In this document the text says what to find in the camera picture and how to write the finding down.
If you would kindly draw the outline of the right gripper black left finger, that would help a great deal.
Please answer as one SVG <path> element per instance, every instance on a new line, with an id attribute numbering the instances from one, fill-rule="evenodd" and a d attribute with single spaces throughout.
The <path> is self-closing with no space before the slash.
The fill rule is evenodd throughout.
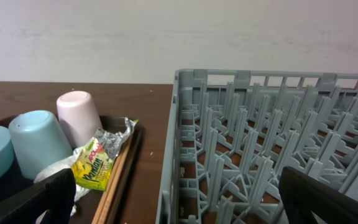
<path id="1" fill-rule="evenodd" d="M 28 187 L 0 203 L 0 223 L 68 223 L 76 182 L 70 168 Z"/>

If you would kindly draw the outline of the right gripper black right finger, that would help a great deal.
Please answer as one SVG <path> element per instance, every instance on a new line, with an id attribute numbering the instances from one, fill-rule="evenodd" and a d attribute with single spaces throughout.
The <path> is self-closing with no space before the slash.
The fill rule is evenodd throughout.
<path id="1" fill-rule="evenodd" d="M 318 180 L 286 166 L 278 189 L 290 224 L 358 223 L 358 202 Z"/>

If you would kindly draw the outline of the white napkin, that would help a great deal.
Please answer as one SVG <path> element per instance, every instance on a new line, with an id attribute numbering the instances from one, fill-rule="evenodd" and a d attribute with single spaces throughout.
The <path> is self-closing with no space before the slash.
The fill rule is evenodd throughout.
<path id="1" fill-rule="evenodd" d="M 53 164 L 47 166 L 45 169 L 43 169 L 37 174 L 36 178 L 34 179 L 34 183 L 38 183 L 63 169 L 70 168 L 76 162 L 81 151 L 82 151 L 82 147 L 78 147 L 73 150 L 73 154 L 71 156 L 62 159 L 60 161 L 54 162 Z M 74 197 L 74 202 L 79 201 L 80 198 L 84 197 L 89 192 L 90 189 L 81 187 L 78 184 L 76 184 L 76 193 Z"/>

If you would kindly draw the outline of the yellow green snack wrapper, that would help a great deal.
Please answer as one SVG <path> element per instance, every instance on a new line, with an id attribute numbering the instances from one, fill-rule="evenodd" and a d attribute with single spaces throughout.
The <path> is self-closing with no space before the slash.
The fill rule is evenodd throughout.
<path id="1" fill-rule="evenodd" d="M 125 117 L 124 132 L 112 133 L 98 128 L 71 167 L 76 184 L 86 189 L 106 190 L 114 162 L 137 123 L 138 120 Z"/>

